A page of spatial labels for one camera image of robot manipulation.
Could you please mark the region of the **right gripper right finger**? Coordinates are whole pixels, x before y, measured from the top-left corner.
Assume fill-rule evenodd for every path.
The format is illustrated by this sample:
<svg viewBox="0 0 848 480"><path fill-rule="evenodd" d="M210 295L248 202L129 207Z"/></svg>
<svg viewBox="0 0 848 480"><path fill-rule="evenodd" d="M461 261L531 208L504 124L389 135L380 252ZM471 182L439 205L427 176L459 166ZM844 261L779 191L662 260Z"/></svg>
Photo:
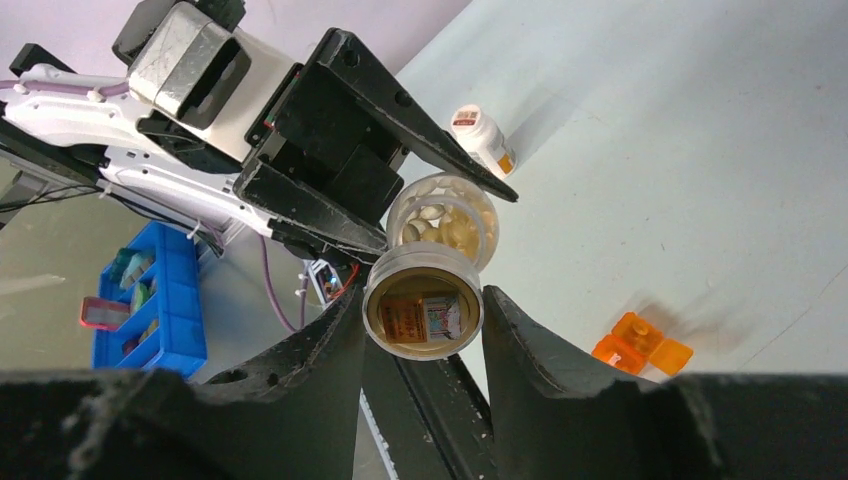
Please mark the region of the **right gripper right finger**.
<svg viewBox="0 0 848 480"><path fill-rule="evenodd" d="M622 372L483 291L493 453L504 479L843 479L847 379Z"/></svg>

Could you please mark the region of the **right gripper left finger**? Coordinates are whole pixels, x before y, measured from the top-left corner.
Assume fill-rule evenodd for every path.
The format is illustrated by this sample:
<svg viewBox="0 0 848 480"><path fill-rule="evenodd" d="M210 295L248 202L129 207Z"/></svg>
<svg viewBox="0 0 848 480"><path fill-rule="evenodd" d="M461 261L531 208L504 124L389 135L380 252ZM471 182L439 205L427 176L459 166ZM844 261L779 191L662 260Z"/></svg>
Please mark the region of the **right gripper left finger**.
<svg viewBox="0 0 848 480"><path fill-rule="evenodd" d="M155 369L1 376L5 479L349 479L364 357L363 293L191 384Z"/></svg>

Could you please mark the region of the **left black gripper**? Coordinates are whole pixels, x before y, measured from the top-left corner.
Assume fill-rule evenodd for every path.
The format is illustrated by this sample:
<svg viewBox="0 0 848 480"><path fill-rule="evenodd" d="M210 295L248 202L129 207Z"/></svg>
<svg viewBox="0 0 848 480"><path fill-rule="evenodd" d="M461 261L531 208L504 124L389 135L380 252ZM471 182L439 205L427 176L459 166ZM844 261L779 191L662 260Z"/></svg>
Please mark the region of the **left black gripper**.
<svg viewBox="0 0 848 480"><path fill-rule="evenodd" d="M386 236L374 224L403 186L393 163L405 158L405 147L492 195L518 200L354 33L329 28L307 65L330 78L303 74L304 65L294 63L245 134L272 167L250 160L233 185L243 203L271 215L273 239L316 255L384 253Z"/></svg>

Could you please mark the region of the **orange pill organizer box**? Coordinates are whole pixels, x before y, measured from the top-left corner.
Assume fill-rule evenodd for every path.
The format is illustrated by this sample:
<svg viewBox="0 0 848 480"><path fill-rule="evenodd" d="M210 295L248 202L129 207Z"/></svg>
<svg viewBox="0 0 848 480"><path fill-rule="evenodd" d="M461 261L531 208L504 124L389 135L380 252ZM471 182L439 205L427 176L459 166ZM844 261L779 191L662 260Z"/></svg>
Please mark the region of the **orange pill organizer box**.
<svg viewBox="0 0 848 480"><path fill-rule="evenodd" d="M601 340L591 355L623 372L639 375L647 366L673 376L691 360L694 350L666 337L635 312L626 312Z"/></svg>

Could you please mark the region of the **amber glass pill bottle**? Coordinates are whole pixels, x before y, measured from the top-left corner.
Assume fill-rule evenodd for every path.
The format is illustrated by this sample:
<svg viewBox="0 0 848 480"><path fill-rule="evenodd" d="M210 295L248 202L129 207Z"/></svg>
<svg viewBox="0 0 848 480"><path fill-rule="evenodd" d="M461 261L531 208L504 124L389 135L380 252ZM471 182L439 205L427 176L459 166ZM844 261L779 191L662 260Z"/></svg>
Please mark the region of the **amber glass pill bottle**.
<svg viewBox="0 0 848 480"><path fill-rule="evenodd" d="M480 187L459 176L433 174L399 193L386 217L386 233L391 247L439 243L482 271L498 246L499 218Z"/></svg>

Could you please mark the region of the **white pill bottle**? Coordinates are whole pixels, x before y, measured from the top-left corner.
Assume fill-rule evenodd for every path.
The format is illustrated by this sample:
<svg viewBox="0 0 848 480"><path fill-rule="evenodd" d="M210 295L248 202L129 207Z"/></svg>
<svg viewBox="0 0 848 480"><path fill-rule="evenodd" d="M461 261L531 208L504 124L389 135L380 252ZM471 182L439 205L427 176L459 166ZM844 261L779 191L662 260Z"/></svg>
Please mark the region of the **white pill bottle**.
<svg viewBox="0 0 848 480"><path fill-rule="evenodd" d="M478 163L503 180L516 169L516 158L493 118L474 104L460 107L450 121L459 145Z"/></svg>

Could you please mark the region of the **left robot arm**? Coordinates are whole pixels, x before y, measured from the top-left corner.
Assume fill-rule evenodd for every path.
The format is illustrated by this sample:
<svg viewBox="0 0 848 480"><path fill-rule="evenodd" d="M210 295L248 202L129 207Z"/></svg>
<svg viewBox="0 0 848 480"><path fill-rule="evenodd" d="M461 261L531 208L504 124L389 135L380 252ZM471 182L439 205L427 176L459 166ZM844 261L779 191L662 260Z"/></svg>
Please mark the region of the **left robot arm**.
<svg viewBox="0 0 848 480"><path fill-rule="evenodd" d="M1 85L1 139L185 228L240 223L306 259L371 261L408 154L507 201L353 33L305 62L243 31L161 26L127 79L37 63Z"/></svg>

